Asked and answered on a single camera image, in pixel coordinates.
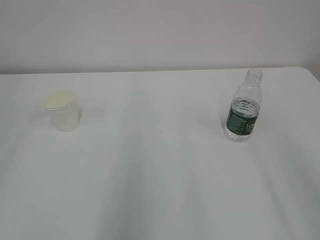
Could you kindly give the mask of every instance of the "table surface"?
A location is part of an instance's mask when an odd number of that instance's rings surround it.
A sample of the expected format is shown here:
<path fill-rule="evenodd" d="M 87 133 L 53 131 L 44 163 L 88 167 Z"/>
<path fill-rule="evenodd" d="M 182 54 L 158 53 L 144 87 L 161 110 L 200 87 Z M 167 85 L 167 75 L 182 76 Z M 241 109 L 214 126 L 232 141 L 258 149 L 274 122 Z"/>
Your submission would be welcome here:
<path fill-rule="evenodd" d="M 0 239 L 319 240 L 320 83 L 262 70 L 242 144 L 222 125 L 247 69 L 0 75 Z M 73 132 L 41 108 L 55 89 Z"/>

